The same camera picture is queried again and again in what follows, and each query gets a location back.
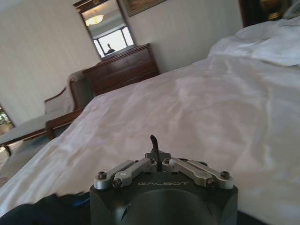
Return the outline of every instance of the bed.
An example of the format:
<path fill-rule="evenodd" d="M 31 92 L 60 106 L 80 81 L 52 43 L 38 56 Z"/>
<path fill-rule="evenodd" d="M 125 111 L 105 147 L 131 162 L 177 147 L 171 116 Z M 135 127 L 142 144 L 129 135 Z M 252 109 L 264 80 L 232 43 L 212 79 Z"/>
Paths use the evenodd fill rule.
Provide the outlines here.
<path fill-rule="evenodd" d="M 202 61 L 97 96 L 0 189 L 0 216 L 53 193 L 88 191 L 98 171 L 142 158 L 154 134 L 173 157 L 230 171 L 239 210 L 299 224 L 299 35 L 300 17 L 248 27 Z"/>

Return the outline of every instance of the white wall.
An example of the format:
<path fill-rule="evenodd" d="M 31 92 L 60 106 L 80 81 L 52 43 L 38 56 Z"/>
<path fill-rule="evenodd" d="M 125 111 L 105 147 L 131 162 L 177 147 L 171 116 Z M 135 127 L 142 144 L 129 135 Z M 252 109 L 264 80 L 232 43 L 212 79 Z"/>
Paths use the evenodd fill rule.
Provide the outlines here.
<path fill-rule="evenodd" d="M 238 0 L 167 0 L 128 20 L 137 43 L 152 44 L 161 72 L 206 58 L 242 28 Z"/>
<path fill-rule="evenodd" d="M 17 125 L 42 115 L 70 73 L 99 62 L 75 2 L 24 0 L 0 12 L 0 102 Z"/>
<path fill-rule="evenodd" d="M 9 7 L 12 7 L 22 0 L 0 0 L 0 11 L 3 11 Z"/>
<path fill-rule="evenodd" d="M 77 1 L 24 0 L 0 12 L 0 102 L 16 124 L 42 115 L 70 73 L 98 62 Z M 161 72 L 206 58 L 242 27 L 238 0 L 167 0 L 128 20 Z"/>

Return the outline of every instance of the wooden dresser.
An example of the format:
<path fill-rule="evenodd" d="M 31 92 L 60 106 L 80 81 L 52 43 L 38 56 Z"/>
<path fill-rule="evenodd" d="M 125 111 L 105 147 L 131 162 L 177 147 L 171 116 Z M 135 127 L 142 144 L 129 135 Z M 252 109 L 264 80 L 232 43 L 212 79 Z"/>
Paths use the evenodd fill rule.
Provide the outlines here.
<path fill-rule="evenodd" d="M 86 69 L 94 94 L 100 95 L 159 75 L 150 44 L 134 47 Z"/>

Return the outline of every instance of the dark fabric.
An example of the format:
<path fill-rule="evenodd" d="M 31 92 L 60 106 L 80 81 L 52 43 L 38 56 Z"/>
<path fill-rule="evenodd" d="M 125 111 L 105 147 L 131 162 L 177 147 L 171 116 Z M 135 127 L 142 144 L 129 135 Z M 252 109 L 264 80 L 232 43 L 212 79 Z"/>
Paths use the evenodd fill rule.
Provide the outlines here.
<path fill-rule="evenodd" d="M 116 50 L 114 50 L 114 49 L 110 48 L 110 49 L 107 51 L 107 53 L 106 53 L 106 54 L 114 53 L 115 51 L 116 51 Z"/>
<path fill-rule="evenodd" d="M 89 225 L 89 193 L 51 195 L 37 203 L 20 205 L 0 218 L 0 225 Z M 238 212 L 237 225 L 266 225 Z"/>
<path fill-rule="evenodd" d="M 238 212 L 237 225 L 267 225 L 245 213 Z"/>

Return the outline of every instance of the picture frame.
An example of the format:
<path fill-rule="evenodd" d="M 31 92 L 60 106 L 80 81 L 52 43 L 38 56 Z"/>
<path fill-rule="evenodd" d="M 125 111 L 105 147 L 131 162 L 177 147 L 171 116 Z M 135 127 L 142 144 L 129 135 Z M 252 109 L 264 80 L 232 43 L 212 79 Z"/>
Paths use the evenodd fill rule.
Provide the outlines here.
<path fill-rule="evenodd" d="M 124 3 L 128 16 L 131 17 L 164 1 L 166 0 L 124 0 Z"/>

